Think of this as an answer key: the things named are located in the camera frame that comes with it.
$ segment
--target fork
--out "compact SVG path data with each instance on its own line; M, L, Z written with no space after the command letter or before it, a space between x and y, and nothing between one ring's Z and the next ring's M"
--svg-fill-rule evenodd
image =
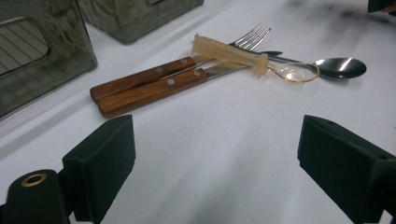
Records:
M264 40L270 31L270 26L259 23L253 30L229 45L240 49L253 50ZM97 104L99 99L106 96L158 81L161 78L207 63L210 60L212 59L209 57L199 55L164 63L148 70L92 87L90 90L91 98Z

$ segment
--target spoon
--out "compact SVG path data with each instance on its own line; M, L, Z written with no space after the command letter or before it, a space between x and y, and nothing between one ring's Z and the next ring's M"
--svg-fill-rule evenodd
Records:
M257 55L262 54L261 52L251 50L249 52ZM300 63L292 59L281 58L271 54L268 54L268 58L279 63ZM353 58L317 60L313 65L319 68L321 77L330 79L359 77L367 71L367 67L363 62Z

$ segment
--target fork tines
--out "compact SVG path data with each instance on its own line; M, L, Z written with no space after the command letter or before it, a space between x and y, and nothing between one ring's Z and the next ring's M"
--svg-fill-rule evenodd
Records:
M254 49L264 40L270 31L270 26L260 22L252 31L234 43L240 49Z

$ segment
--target white table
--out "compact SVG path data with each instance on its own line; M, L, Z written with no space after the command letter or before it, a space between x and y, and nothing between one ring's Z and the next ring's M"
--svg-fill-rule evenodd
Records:
M87 25L98 67L0 121L0 203L19 176L60 171L106 121L90 87L189 55L197 33L231 42L263 21L273 30L259 50L303 62L354 57L368 71L300 85L245 69L130 112L137 158L103 223L351 223L300 168L297 148L313 115L396 154L396 18L366 5L206 0L127 46Z

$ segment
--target black object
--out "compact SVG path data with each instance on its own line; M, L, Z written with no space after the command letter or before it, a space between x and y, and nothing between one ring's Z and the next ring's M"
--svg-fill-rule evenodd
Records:
M131 116L111 119L63 158L59 174L40 170L14 181L0 224L100 223L134 167Z
M396 216L396 158L340 125L304 117L300 166L354 223Z
M369 0L367 11L368 12L380 11L394 2L395 0Z

